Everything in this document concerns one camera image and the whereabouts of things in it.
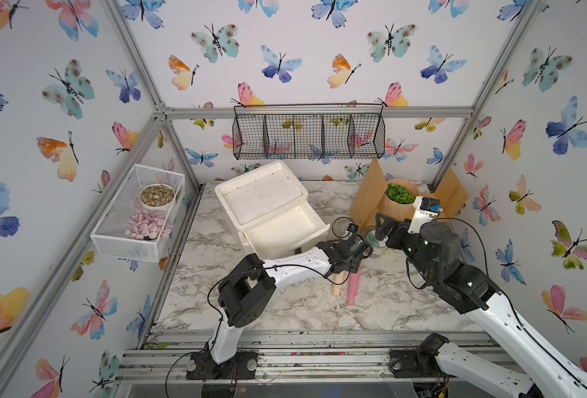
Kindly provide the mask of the white top drawer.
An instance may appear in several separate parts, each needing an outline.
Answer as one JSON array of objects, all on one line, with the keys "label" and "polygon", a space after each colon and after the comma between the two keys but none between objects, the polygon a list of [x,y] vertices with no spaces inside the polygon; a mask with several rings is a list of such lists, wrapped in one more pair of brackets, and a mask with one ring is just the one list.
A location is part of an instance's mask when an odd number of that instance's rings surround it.
[{"label": "white top drawer", "polygon": [[297,250],[311,249],[328,238],[329,228],[305,202],[247,230],[244,235],[260,259],[277,259],[293,255]]}]

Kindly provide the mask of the white plastic drawer cabinet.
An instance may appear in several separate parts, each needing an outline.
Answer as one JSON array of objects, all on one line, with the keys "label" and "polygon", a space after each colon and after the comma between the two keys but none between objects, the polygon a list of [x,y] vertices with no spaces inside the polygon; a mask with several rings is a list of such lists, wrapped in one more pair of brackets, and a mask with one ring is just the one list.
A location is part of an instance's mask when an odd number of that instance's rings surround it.
[{"label": "white plastic drawer cabinet", "polygon": [[247,230],[308,203],[308,190],[282,160],[222,182],[215,194],[232,236],[245,255],[256,254],[244,235]]}]

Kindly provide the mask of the pink toy microphone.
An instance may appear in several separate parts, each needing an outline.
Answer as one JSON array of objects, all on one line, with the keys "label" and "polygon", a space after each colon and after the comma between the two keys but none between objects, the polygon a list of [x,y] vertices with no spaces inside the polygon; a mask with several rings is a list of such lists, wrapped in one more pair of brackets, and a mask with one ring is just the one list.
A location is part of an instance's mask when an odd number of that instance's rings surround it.
[{"label": "pink toy microphone", "polygon": [[361,273],[351,273],[348,278],[347,304],[353,306],[359,291]]}]

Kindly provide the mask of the wooden rolling pin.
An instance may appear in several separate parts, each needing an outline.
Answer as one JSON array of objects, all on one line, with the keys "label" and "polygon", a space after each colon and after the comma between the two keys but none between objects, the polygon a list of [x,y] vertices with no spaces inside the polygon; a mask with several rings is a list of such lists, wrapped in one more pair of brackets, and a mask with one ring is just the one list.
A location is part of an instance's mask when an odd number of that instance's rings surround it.
[{"label": "wooden rolling pin", "polygon": [[349,271],[343,271],[334,276],[332,280],[332,291],[331,294],[335,297],[341,295],[342,291],[347,287],[348,280],[351,276]]}]

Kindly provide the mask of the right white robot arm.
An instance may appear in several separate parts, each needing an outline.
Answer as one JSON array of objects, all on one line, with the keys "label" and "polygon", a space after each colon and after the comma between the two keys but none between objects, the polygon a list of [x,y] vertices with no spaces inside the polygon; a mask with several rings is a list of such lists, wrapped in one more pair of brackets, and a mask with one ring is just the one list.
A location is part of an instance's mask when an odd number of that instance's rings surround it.
[{"label": "right white robot arm", "polygon": [[527,323],[482,270],[464,263],[462,239],[447,225],[431,217],[400,222],[377,214],[376,238],[402,251],[425,287],[480,326],[522,368],[516,373],[437,337],[433,357],[440,371],[498,397],[587,397],[587,371]]}]

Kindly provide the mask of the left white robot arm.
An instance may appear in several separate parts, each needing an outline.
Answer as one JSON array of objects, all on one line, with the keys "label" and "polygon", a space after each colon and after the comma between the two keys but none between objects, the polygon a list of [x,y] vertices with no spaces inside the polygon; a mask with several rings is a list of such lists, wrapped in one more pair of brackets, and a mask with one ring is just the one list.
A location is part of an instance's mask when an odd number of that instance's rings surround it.
[{"label": "left white robot arm", "polygon": [[217,291],[217,304],[210,305],[219,315],[213,337],[205,347],[192,353],[186,365],[188,380],[252,380],[258,354],[239,351],[245,327],[256,321],[267,308],[276,291],[290,285],[321,278],[333,285],[342,273],[352,276],[372,247],[358,233],[345,240],[324,241],[313,248],[275,260],[261,260],[250,254],[210,289]]}]

